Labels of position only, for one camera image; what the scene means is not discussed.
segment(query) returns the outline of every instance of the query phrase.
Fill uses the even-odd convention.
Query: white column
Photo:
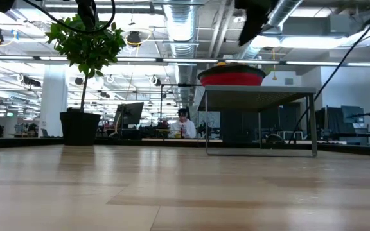
[[[66,65],[45,65],[42,83],[41,113],[39,136],[46,129],[49,136],[62,136],[59,113],[67,109],[68,78]]]
[[[15,125],[18,123],[18,111],[7,111],[11,112],[12,116],[6,116],[4,119],[4,138],[13,138],[13,134],[15,134]]]

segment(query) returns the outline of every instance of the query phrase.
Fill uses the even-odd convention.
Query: potted plant
[[[77,15],[62,22],[72,28],[85,30],[81,18]],[[98,22],[96,29],[106,23]],[[77,33],[53,23],[51,31],[46,33],[49,38],[47,43],[54,42],[54,49],[59,52],[59,55],[67,57],[69,66],[78,65],[78,70],[85,75],[80,110],[60,113],[65,145],[94,144],[101,115],[84,113],[87,82],[89,78],[96,75],[103,76],[101,70],[104,65],[108,66],[118,61],[116,56],[125,46],[121,32],[123,30],[117,29],[113,22],[109,28],[95,33]]]

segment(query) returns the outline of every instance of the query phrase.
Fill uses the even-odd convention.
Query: desk
[[[207,121],[208,111],[220,112],[236,110],[241,112],[258,112],[259,144],[262,148],[261,112],[272,107],[278,107],[297,99],[308,98],[310,104],[310,127],[312,137],[312,156],[317,156],[317,136],[315,121],[314,87],[262,87],[262,86],[232,86],[207,85],[199,102],[198,111],[205,111]],[[206,137],[206,153],[209,153],[209,137]]]

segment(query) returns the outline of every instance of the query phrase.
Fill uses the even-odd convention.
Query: ceiling
[[[238,37],[243,27],[243,22],[238,22],[236,17],[241,12],[234,11],[229,5],[231,1],[227,0],[210,0],[202,2],[202,6],[198,7],[197,18],[196,18],[196,32],[193,41],[197,44],[195,49],[195,57],[197,58],[211,58],[209,56],[209,47],[211,40],[215,34],[215,25],[220,23],[218,31],[217,41],[215,41],[215,48],[218,48],[218,57],[224,55],[232,55],[236,57],[238,54],[243,53],[249,45],[238,47]],[[47,0],[45,4],[62,4],[62,1]],[[106,4],[107,1],[98,1],[97,4]],[[225,13],[220,19],[217,16],[220,14],[220,8],[225,5]],[[53,8],[51,14],[57,19],[66,18],[73,16],[72,10],[69,12],[62,9],[61,12],[58,8]],[[283,34],[291,31],[295,32],[295,23],[311,23],[325,20],[330,20],[333,16],[346,17],[355,21],[355,24],[361,23],[364,17],[367,17],[370,11],[370,1],[334,1],[334,0],[304,0],[295,11],[293,11],[291,18],[289,18],[283,27]],[[229,24],[226,23],[226,17],[228,12],[231,12]],[[100,13],[100,20],[106,21],[110,18],[109,13]],[[165,44],[170,41],[167,30],[167,23],[165,16],[155,14],[137,14],[137,13],[119,13],[116,14],[115,20],[117,26],[124,29],[125,35],[129,31],[139,31],[141,38],[146,40],[139,48],[125,48],[121,52],[120,56],[140,56],[140,57],[170,57],[172,56],[171,47],[169,44]],[[44,32],[49,29],[51,19],[40,13],[38,10],[33,9],[29,6],[17,6],[16,10],[11,10],[6,14],[0,15],[0,28],[3,29],[3,35],[5,42],[0,46],[0,55],[31,55],[31,56],[56,56],[57,52],[53,49],[53,45],[45,43],[46,37]],[[12,33],[16,31],[19,35],[18,39],[11,38],[14,36]],[[220,35],[224,30],[224,39],[222,43],[219,42]],[[266,35],[274,36],[279,39],[281,35]],[[365,48],[358,48],[349,57],[349,60],[360,62],[370,61],[370,47],[368,42],[365,44]],[[292,48],[292,47],[271,47],[260,50],[258,56],[262,59],[277,59],[277,60],[306,60],[306,61],[337,61],[341,58],[347,49],[303,49],[303,48]],[[44,80],[44,65],[45,64],[24,64],[24,63],[9,63],[0,62],[0,89],[28,89],[29,86],[24,86],[18,81],[19,74],[23,74],[30,78],[33,78],[43,84]],[[87,93],[86,99],[88,105],[86,109],[88,111],[96,113],[107,113],[109,117],[113,117],[115,109],[118,103],[124,100],[140,100],[146,102],[146,110],[144,117],[149,117],[151,113],[158,113],[159,111],[159,91],[160,87],[156,87],[150,83],[149,78],[156,76],[163,83],[178,83],[177,77],[177,66],[174,65],[112,65],[106,67],[103,70],[105,74],[104,78],[95,77],[89,81],[89,89],[103,89],[113,90],[110,93],[110,98],[103,98],[99,93],[89,92]],[[306,70],[302,67],[295,66],[281,66],[279,70],[297,71],[297,74],[301,74]],[[81,85],[75,84],[77,77],[82,77],[75,66],[70,67],[67,70],[67,77],[69,78],[69,97],[68,105],[70,107],[78,107],[79,99],[81,96]],[[181,97],[179,91],[170,89],[174,94],[167,94],[167,98],[164,99],[164,103],[171,105],[164,105],[163,112],[166,116],[174,116],[177,107],[182,106]],[[18,103],[22,108],[33,110],[33,113],[27,113],[27,110],[21,110],[21,107],[16,109],[22,111],[20,113],[23,117],[37,117],[40,97],[42,90],[41,88],[32,87],[32,91],[1,91],[0,101],[10,100],[11,102]],[[189,98],[193,97],[193,91],[190,89]],[[102,105],[93,106],[90,105],[92,101],[101,101]],[[7,109],[6,105],[0,104],[0,110]]]

